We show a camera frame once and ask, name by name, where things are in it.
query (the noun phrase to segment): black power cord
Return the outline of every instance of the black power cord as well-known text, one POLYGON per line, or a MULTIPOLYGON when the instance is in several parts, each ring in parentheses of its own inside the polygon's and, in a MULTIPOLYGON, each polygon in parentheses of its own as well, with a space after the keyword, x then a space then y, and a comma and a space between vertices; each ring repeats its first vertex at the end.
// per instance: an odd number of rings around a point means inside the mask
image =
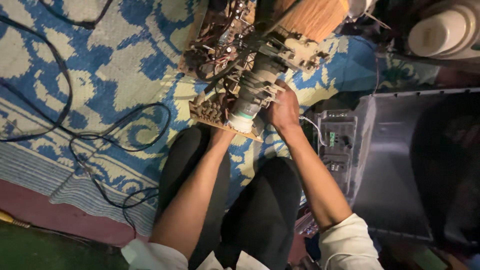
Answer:
POLYGON ((83 28, 88 29, 88 30, 95 29, 95 26, 98 24, 98 22, 100 22, 103 19, 103 16, 105 16, 105 13, 107 13, 108 8, 112 4, 112 1, 113 0, 107 0, 107 2, 105 3, 105 6, 102 9, 102 12, 100 13, 100 15, 98 16, 98 18, 96 20, 78 22, 78 21, 71 20, 71 19, 63 16, 62 14, 56 12, 55 10, 53 10, 52 7, 50 7, 50 5, 45 3, 44 0, 38 0, 38 2, 40 2, 40 4, 42 4, 47 9, 48 12, 50 12, 53 16, 57 17, 58 19, 66 22, 68 24, 80 26, 80 27, 83 27, 83 28))
POLYGON ((126 210, 127 209, 130 209, 130 208, 133 208, 133 207, 136 207, 142 203, 144 203, 145 201, 149 200, 149 199, 152 199, 156 196, 158 196, 158 192, 155 193, 155 194, 151 194, 152 191, 154 190, 158 190, 158 187, 149 187, 149 188, 145 188, 145 189, 142 189, 142 190, 138 190, 138 191, 135 191, 133 193, 131 193, 130 195, 128 195, 122 204, 119 204, 119 203, 116 203, 116 202, 113 202, 111 201, 107 194, 105 193, 105 191, 102 189, 102 187, 100 186, 100 184, 98 183, 99 180, 97 180, 95 178, 94 175, 91 174, 90 172, 90 169, 87 167, 85 161, 81 160, 78 155, 75 153, 74 149, 73 149, 73 142, 77 139, 79 140, 86 140, 86 141, 93 141, 93 140, 104 140, 106 142, 109 142, 111 144, 113 144, 114 146, 124 150, 124 151, 127 151, 127 152, 139 152, 139 151, 143 151, 149 147, 151 147, 153 144, 155 144, 162 136, 163 134, 165 133, 165 131, 167 130, 167 127, 168 125, 170 124, 170 118, 171 118, 171 112, 170 112, 170 109, 165 106, 164 104, 162 103, 152 103, 152 104, 146 104, 146 105, 142 105, 136 109, 134 109, 133 111, 129 112, 127 115, 123 116, 122 118, 120 118, 119 120, 117 120, 116 122, 114 122, 114 124, 109 128, 107 129, 105 132, 103 132, 103 134, 101 135, 98 135, 98 134, 80 134, 80 133, 75 133, 67 128, 65 128, 64 126, 62 126, 62 122, 65 120, 66 116, 68 115, 68 113, 70 112, 70 109, 71 109, 71 106, 72 106, 72 100, 73 100, 73 90, 72 90, 72 83, 71 83, 71 80, 70 80, 70 76, 68 74, 68 69, 67 69, 67 66, 65 64, 65 60, 60 56, 58 50, 55 48, 55 46, 48 41, 48 39, 41 35, 40 33, 32 30, 31 28, 23 25, 23 24, 20 24, 16 21, 13 21, 5 16, 2 16, 0 15, 0 22, 3 22, 9 26, 12 26, 14 28, 17 28, 19 30, 23 30, 23 31, 26 31, 28 33, 31 33, 33 34, 34 36, 40 38, 41 40, 43 40, 47 45, 48 47, 50 48, 50 51, 52 52, 54 58, 55 58, 55 61, 57 62, 58 66, 59 66, 59 69, 60 71, 62 72, 62 74, 65 76, 65 79, 67 80, 67 84, 69 86, 69 94, 68 94, 68 99, 67 99, 67 103, 65 104, 65 106, 63 107, 62 111, 60 112, 60 115, 58 117, 58 119, 56 121, 54 121, 53 119, 51 119, 50 117, 48 117, 44 112, 42 112, 37 106, 35 106, 35 104, 33 104, 30 100, 28 100, 18 89, 15 88, 15 86, 11 85, 10 83, 8 83, 7 81, 5 81, 4 79, 0 78, 0 86, 3 86, 4 88, 6 88, 7 90, 9 90, 11 93, 13 93, 14 95, 16 95, 21 101, 23 101, 25 104, 27 104, 30 108, 32 108, 35 112, 37 112, 38 114, 40 114, 43 118, 45 118, 48 122, 52 123, 52 126, 50 128, 48 128, 46 131, 44 132, 41 132, 41 133, 38 133, 38 134, 32 134, 32 135, 22 135, 22 136, 19 136, 19 137, 15 137, 15 138, 7 138, 7 139, 0 139, 0 142, 20 142, 20 141, 26 141, 26 140, 31 140, 31 139, 36 139, 36 138, 39 138, 55 129, 61 129, 62 131, 66 132, 68 135, 70 135, 72 138, 70 139, 70 143, 69 143, 69 150, 70 152, 72 153, 75 161, 79 164, 80 167, 83 168, 84 172, 90 177, 90 179, 92 180, 92 183, 95 185, 95 187, 98 189, 98 191, 100 192, 100 194, 102 195, 102 197, 112 206, 116 207, 116 208, 120 208, 122 209, 122 213, 123 213, 123 217, 125 218, 126 222, 133 228, 133 231, 134 231, 134 238, 136 238, 136 228, 135 228, 135 224, 133 222, 133 220, 128 216, 126 210), (125 123, 128 123, 129 121, 132 120, 132 118, 136 115, 138 115, 139 113, 141 113, 142 111, 144 111, 145 109, 147 108, 152 108, 152 107, 162 107, 164 109, 167 110, 167 122, 165 124, 165 126, 163 127, 163 129, 160 131, 160 133, 157 135, 157 137, 155 137, 150 143, 148 144, 144 144, 142 146, 140 146, 139 148, 134 148, 134 149, 129 149, 129 148, 125 148, 123 146, 121 146, 120 144, 118 144, 115 140, 113 140, 112 138, 109 138, 107 137, 113 130, 115 130, 116 128, 120 127, 121 125, 125 124, 125 123), (145 197, 143 199, 140 199, 138 202, 134 203, 134 204, 131 204, 131 205, 127 205, 127 202, 130 198, 132 198, 133 196, 139 194, 139 193, 142 193, 142 192, 147 192, 147 195, 145 195, 145 197))

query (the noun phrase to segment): left hand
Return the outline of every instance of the left hand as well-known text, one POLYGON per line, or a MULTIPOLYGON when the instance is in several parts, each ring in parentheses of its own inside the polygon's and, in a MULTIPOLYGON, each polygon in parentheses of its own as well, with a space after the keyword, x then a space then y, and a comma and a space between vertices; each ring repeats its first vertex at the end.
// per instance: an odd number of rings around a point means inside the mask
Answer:
POLYGON ((235 137, 235 133, 217 127, 212 127, 210 131, 210 144, 208 148, 221 147, 227 150, 228 146, 235 137))

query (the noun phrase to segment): knee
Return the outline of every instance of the knee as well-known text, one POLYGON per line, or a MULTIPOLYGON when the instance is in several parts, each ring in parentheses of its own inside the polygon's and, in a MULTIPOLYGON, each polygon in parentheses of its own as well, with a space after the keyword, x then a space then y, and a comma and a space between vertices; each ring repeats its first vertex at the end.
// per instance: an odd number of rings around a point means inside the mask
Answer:
POLYGON ((294 192, 301 192, 300 174, 295 162, 285 157, 275 157, 267 161, 264 165, 266 173, 274 177, 267 177, 273 185, 285 185, 294 192))
POLYGON ((202 129, 196 126, 192 126, 180 131, 177 134, 172 147, 178 144, 184 145, 184 146, 191 145, 192 147, 198 147, 202 141, 208 139, 206 137, 207 135, 202 129))

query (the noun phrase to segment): red floor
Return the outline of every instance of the red floor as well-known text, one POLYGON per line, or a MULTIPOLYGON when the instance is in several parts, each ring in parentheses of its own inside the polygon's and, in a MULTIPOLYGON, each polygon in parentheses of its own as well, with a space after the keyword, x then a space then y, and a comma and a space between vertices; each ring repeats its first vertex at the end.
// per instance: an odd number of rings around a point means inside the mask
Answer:
POLYGON ((89 215, 73 205, 51 204, 47 196, 5 180, 0 180, 0 209, 37 226, 111 245, 124 246, 133 239, 133 230, 126 224, 89 215))

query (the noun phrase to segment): hand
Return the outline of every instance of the hand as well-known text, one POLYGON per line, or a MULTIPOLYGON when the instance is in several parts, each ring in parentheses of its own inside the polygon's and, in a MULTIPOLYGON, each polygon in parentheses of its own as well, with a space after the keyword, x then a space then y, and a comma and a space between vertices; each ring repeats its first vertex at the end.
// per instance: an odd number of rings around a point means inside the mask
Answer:
POLYGON ((300 106, 297 95, 284 81, 277 80, 275 84, 284 88, 285 92, 277 93, 278 103, 270 103, 268 118, 278 133, 282 135, 288 129, 300 127, 300 106))
POLYGON ((228 146, 236 135, 231 131, 217 127, 212 127, 210 134, 210 143, 208 145, 208 148, 212 149, 215 147, 220 147, 225 151, 227 150, 228 146))

